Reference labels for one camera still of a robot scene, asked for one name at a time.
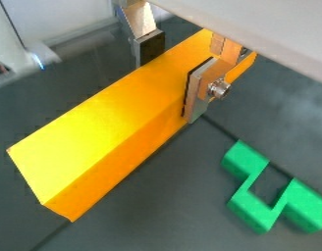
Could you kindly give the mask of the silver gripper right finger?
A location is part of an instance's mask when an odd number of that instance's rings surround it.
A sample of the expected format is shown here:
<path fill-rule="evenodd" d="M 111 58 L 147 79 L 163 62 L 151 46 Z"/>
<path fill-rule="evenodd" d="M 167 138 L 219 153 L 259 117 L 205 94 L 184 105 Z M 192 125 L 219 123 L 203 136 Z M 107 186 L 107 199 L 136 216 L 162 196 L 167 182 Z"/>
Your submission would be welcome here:
<path fill-rule="evenodd" d="M 238 65 L 242 46 L 214 33 L 210 44 L 213 56 L 187 74 L 182 117 L 192 124 L 206 113 L 214 99 L 223 99 L 230 91 L 226 74 Z"/>

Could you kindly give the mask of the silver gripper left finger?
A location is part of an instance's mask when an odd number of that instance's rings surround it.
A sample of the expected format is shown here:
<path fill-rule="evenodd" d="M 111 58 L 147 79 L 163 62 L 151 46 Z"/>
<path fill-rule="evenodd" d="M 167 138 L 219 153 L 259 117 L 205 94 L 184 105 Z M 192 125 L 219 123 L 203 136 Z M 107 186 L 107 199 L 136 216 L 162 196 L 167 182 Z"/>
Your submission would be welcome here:
<path fill-rule="evenodd" d="M 128 34 L 136 67 L 148 64 L 164 51 L 164 32 L 158 29 L 147 0 L 111 0 L 115 16 Z"/>

